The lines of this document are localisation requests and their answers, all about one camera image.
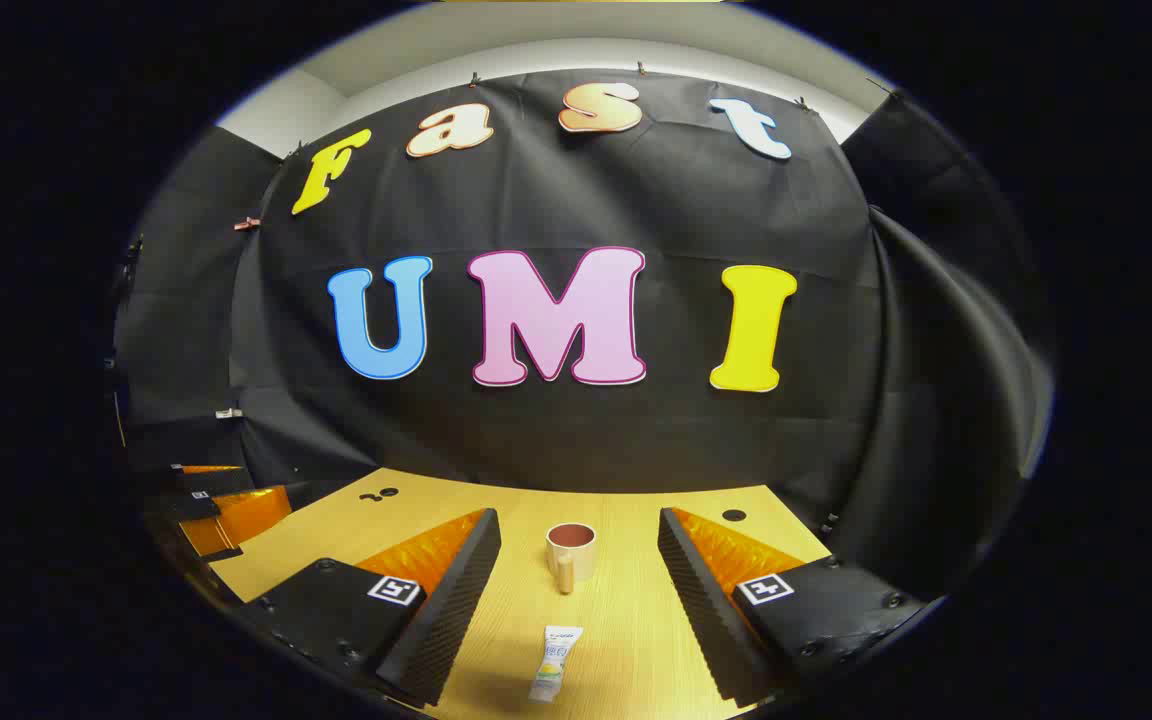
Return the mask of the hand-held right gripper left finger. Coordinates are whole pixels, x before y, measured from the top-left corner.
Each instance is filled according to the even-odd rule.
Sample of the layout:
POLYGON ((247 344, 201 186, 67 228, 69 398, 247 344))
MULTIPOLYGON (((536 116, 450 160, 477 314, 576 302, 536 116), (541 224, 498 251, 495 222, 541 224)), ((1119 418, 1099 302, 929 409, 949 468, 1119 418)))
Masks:
POLYGON ((468 511, 365 562, 317 559, 234 616, 342 685, 435 706, 499 551, 498 511, 468 511))

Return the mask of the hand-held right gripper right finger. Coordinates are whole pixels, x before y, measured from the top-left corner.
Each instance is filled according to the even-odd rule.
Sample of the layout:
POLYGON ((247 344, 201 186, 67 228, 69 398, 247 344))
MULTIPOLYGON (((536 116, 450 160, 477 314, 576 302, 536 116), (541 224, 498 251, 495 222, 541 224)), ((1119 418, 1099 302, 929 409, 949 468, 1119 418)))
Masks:
POLYGON ((836 685, 929 612, 859 564, 804 561, 680 507, 660 510, 657 544, 719 694, 741 706, 836 685))

